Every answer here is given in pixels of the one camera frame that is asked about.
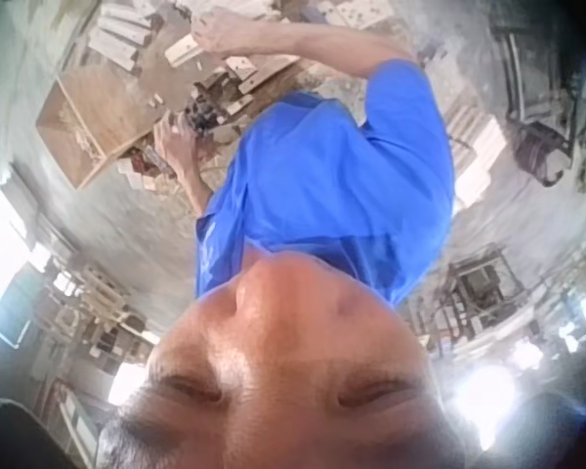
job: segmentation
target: skin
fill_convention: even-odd
[[[224,56],[292,53],[356,76],[409,58],[360,31],[256,23],[221,9],[193,34],[204,49]],[[356,60],[344,49],[355,51]],[[159,153],[203,213],[210,189],[199,180],[201,143],[182,122],[174,133],[163,121]],[[159,467],[461,461],[416,337],[373,291],[308,255],[248,248],[241,272],[193,302],[163,338],[148,372],[121,416],[148,448],[165,454]]]

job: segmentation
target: concrete floor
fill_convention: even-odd
[[[432,80],[441,109],[447,110],[468,92],[502,116],[503,73],[481,2],[391,2],[415,49],[438,40],[448,50],[449,60]],[[195,246],[186,200],[182,195],[135,192],[114,169],[77,192],[34,127],[88,3],[0,2],[0,179],[14,162],[50,220],[126,288],[130,305],[147,317],[150,328],[164,331],[193,297]],[[363,88],[358,83],[337,80],[324,88],[331,96],[347,97],[347,103],[359,110]],[[455,220],[442,259],[424,280],[420,294],[439,285],[442,267],[452,259],[493,241],[506,246],[515,273],[530,287],[586,237],[586,194],[576,192],[569,175],[543,189],[506,151],[492,176],[483,200]]]

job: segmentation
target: man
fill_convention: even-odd
[[[218,9],[222,56],[294,54],[368,78],[367,121],[295,93],[244,135],[224,186],[163,119],[157,148],[200,217],[197,300],[103,431],[99,467],[458,467],[426,354],[395,316],[439,255],[453,168],[423,71],[401,47],[329,25]]]

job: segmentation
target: short sleeve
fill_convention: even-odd
[[[432,86],[416,64],[393,60],[369,78],[362,131],[380,147],[398,149],[404,163],[423,164],[453,198],[453,162]]]

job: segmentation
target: hand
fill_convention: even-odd
[[[216,7],[192,26],[195,42],[205,51],[224,57],[252,54],[259,44],[262,23],[226,8]]]
[[[154,149],[179,178],[198,174],[199,163],[213,155],[212,141],[200,141],[183,112],[172,115],[168,109],[154,125]]]

